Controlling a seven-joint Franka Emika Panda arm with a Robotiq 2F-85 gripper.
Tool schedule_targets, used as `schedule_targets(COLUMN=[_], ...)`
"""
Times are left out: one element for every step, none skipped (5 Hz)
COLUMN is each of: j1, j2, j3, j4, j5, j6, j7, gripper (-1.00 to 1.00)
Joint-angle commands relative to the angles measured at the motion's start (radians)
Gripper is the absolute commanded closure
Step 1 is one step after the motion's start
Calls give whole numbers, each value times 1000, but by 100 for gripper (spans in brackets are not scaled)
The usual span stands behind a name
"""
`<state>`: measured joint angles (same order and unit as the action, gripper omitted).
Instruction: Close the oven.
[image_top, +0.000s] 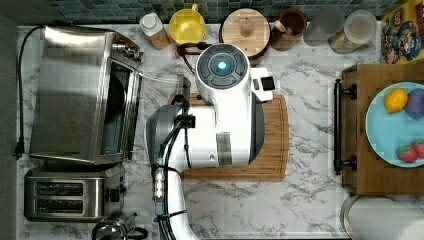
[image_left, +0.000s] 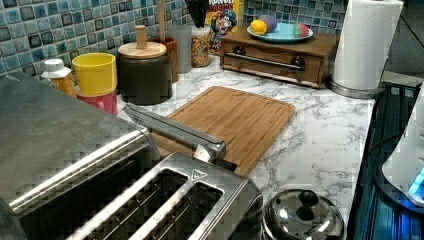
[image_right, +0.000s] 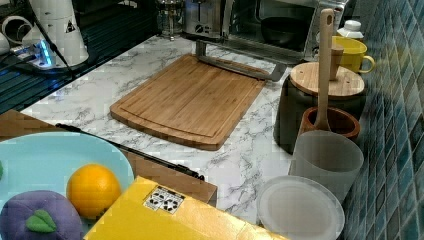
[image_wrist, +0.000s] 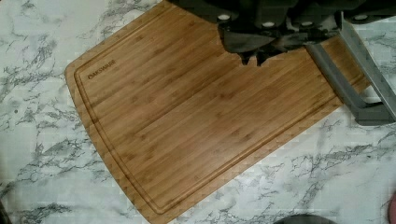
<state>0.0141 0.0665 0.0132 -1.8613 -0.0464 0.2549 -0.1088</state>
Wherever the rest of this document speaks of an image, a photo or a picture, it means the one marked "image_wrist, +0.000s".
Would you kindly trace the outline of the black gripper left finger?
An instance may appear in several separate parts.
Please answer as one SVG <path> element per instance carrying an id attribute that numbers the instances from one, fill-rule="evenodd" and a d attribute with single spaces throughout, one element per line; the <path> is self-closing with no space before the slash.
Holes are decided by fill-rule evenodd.
<path id="1" fill-rule="evenodd" d="M 237 54 L 243 65 L 247 65 L 251 57 L 256 58 L 256 64 L 261 66 L 269 55 L 265 52 L 268 44 L 275 39 L 260 34 L 244 34 L 219 27 L 219 37 L 224 49 Z"/>

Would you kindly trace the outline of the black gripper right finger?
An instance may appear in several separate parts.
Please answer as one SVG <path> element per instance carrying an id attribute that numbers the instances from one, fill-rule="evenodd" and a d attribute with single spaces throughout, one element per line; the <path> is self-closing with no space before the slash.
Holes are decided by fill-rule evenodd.
<path id="1" fill-rule="evenodd" d="M 257 65 L 261 66 L 269 58 L 291 50 L 299 49 L 307 45 L 319 44 L 329 38 L 338 35 L 338 30 L 308 29 L 302 33 L 283 35 L 280 38 L 266 44 L 256 52 Z"/>

